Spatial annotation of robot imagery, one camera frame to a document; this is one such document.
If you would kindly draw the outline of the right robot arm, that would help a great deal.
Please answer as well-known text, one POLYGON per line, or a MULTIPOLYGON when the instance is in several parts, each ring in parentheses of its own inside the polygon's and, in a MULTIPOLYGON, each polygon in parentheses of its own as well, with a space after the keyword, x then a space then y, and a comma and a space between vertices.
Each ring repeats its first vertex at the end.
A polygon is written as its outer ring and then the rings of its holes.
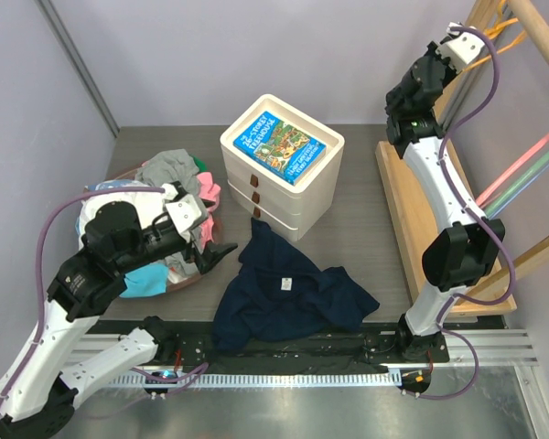
POLYGON ((422 357, 439 345, 439 323, 458 296, 490 274, 504 226, 489 220, 466 190, 442 148, 445 135, 434 106, 445 87, 478 56, 484 44, 462 33, 428 45, 386 95, 387 135, 413 171, 436 220, 438 235, 422 255, 425 284, 398 322, 398 356, 422 357))

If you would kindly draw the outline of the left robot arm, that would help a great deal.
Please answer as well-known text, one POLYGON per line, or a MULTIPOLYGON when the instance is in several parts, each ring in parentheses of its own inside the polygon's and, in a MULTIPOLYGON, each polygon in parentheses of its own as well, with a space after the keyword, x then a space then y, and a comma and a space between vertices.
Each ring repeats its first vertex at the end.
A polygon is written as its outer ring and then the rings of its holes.
POLYGON ((203 252, 161 214, 143 228, 134 205, 113 201, 85 226, 82 248, 59 268, 48 288, 27 349, 0 379, 0 437, 51 438, 96 391, 142 364, 169 363, 179 339, 168 323, 149 316, 113 346, 75 365, 66 364, 83 336, 126 289, 125 276, 183 251, 200 273, 236 249, 209 242, 203 252))

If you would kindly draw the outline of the navy blue t shirt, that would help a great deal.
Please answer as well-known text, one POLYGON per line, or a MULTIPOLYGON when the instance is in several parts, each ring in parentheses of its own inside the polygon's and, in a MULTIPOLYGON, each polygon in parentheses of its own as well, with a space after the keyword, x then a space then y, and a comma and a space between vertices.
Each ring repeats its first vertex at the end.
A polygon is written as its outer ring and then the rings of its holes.
POLYGON ((327 327, 356 332, 380 303, 344 267, 319 269, 264 221, 251 220, 252 236, 239 255, 213 318, 218 351, 238 351, 250 340, 279 342, 327 327))

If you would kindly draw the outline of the yellow hanger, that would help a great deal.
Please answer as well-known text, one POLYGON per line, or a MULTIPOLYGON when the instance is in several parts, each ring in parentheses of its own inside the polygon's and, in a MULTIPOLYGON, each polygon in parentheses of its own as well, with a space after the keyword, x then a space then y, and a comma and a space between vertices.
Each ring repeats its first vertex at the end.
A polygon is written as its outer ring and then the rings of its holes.
MULTIPOLYGON (((484 30, 484 34, 491 41, 494 41, 496 38, 500 37, 501 34, 503 33, 503 31, 507 27, 510 27, 510 26, 512 26, 514 24, 517 24, 519 22, 519 20, 516 17, 508 18, 508 19, 503 17, 504 10, 505 10, 506 6, 507 6, 507 1, 506 0, 500 0, 498 2, 497 8, 496 8, 496 19, 490 27, 487 27, 484 30)), ((525 30, 522 30, 521 32, 519 32, 517 34, 517 36, 515 37, 515 39, 511 43, 507 44, 506 46, 504 46, 502 48, 499 48, 497 50, 497 54, 500 55, 500 54, 502 54, 502 53, 504 53, 504 52, 506 52, 506 51, 508 51, 512 48, 517 47, 526 38, 527 38, 527 33, 526 33, 525 30)), ((481 59, 478 59, 475 62, 473 62, 472 64, 468 65, 465 69, 463 69, 463 72, 468 72, 470 70, 473 70, 476 67, 481 66, 482 64, 489 62, 490 60, 491 60, 491 55, 487 55, 485 57, 482 57, 481 59)))

